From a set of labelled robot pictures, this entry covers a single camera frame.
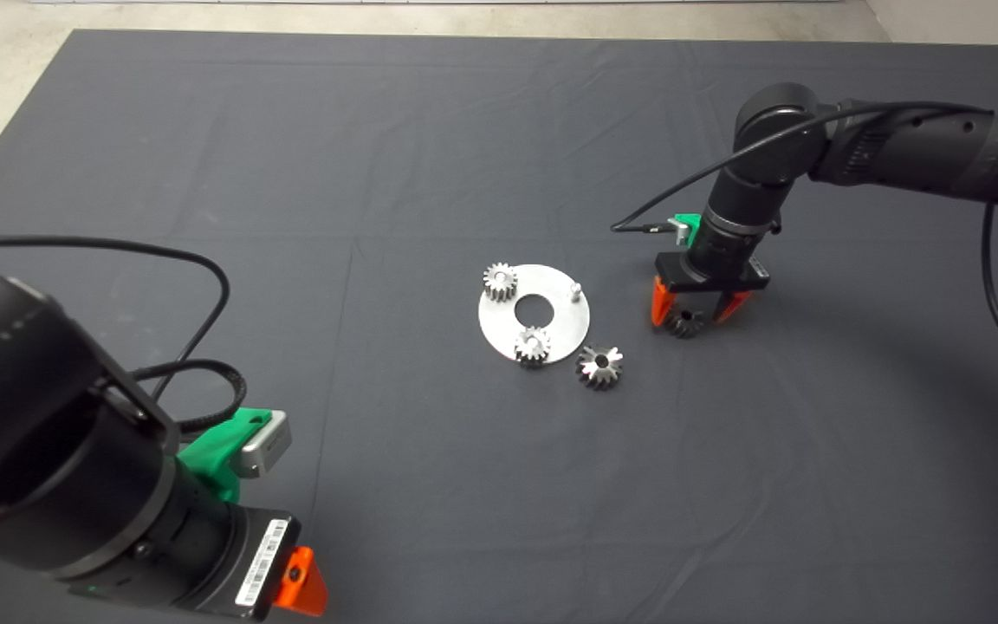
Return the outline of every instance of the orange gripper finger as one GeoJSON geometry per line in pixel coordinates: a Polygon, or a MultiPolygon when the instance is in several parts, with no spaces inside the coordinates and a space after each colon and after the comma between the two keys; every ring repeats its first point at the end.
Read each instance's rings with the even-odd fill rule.
{"type": "Polygon", "coordinates": [[[650,320],[654,328],[660,328],[664,318],[669,315],[669,309],[677,300],[677,293],[669,292],[661,281],[661,276],[653,277],[653,305],[650,308],[650,320]]]}
{"type": "Polygon", "coordinates": [[[729,293],[729,300],[726,302],[726,307],[722,309],[722,313],[718,315],[714,322],[722,323],[726,319],[729,319],[729,317],[733,315],[734,312],[737,312],[737,309],[749,299],[749,296],[752,295],[753,292],[751,291],[729,293]]]}
{"type": "Polygon", "coordinates": [[[326,612],[328,601],[329,592],[314,561],[314,551],[296,546],[274,604],[304,615],[318,616],[326,612]]]}

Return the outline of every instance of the center hole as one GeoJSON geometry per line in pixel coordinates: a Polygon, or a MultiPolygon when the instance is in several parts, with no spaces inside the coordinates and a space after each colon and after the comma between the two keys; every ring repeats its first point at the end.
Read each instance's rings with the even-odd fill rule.
{"type": "Polygon", "coordinates": [[[543,328],[554,322],[554,307],[546,297],[527,295],[515,304],[515,317],[528,328],[543,328]]]}

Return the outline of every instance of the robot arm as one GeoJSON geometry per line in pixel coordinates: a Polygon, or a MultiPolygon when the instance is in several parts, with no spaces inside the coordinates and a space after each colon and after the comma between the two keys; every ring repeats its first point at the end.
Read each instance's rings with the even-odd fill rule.
{"type": "MultiPolygon", "coordinates": [[[[819,103],[807,87],[776,84],[742,107],[734,149],[862,104],[819,103]]],[[[779,224],[781,205],[805,174],[832,185],[894,186],[998,204],[998,115],[977,109],[856,115],[793,134],[725,166],[688,251],[658,256],[659,288],[764,288],[768,273],[751,264],[753,249],[779,224]]]]}
{"type": "MultiPolygon", "coordinates": [[[[246,412],[257,411],[222,426],[246,412]]],[[[265,457],[286,439],[257,447],[278,431],[279,413],[260,412],[252,438],[228,439],[265,457]]],[[[203,435],[217,445],[215,430],[203,435]]],[[[313,553],[296,548],[300,522],[238,505],[215,482],[237,478],[225,458],[207,459],[221,461],[197,470],[179,452],[177,423],[56,301],[0,276],[0,560],[135,607],[320,613],[325,586],[313,553]]]]}

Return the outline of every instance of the metal gear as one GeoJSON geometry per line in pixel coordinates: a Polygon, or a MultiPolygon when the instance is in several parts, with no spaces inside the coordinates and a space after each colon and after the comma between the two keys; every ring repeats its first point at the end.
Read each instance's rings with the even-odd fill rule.
{"type": "Polygon", "coordinates": [[[669,315],[661,323],[661,328],[678,339],[686,339],[686,337],[696,337],[704,325],[706,319],[702,312],[693,312],[692,309],[673,305],[672,309],[669,309],[669,315]]]}
{"type": "Polygon", "coordinates": [[[585,386],[606,390],[619,383],[622,376],[622,354],[617,347],[584,347],[575,361],[575,374],[585,386]]]}
{"type": "Polygon", "coordinates": [[[526,328],[515,339],[515,359],[524,367],[536,368],[549,358],[550,340],[543,328],[526,328]]]}
{"type": "Polygon", "coordinates": [[[507,301],[515,296],[518,274],[506,262],[496,262],[483,272],[483,292],[491,301],[507,301]]]}

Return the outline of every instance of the dark gray tablecloth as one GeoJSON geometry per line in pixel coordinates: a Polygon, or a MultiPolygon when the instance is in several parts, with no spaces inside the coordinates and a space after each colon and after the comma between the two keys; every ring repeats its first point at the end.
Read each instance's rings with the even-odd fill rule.
{"type": "MultiPolygon", "coordinates": [[[[998,109],[998,48],[76,32],[0,139],[0,233],[139,238],[232,274],[199,353],[292,415],[245,502],[304,520],[329,623],[998,621],[979,206],[803,183],[760,249],[771,288],[692,342],[648,327],[668,240],[607,233],[783,80],[998,109]],[[621,386],[496,355],[492,261],[582,282],[621,386]]],[[[0,251],[0,271],[127,367],[174,356],[215,293],[116,253],[0,251]]],[[[224,400],[192,376],[166,405],[224,400]]],[[[197,620],[0,564],[12,621],[197,620]]]]}

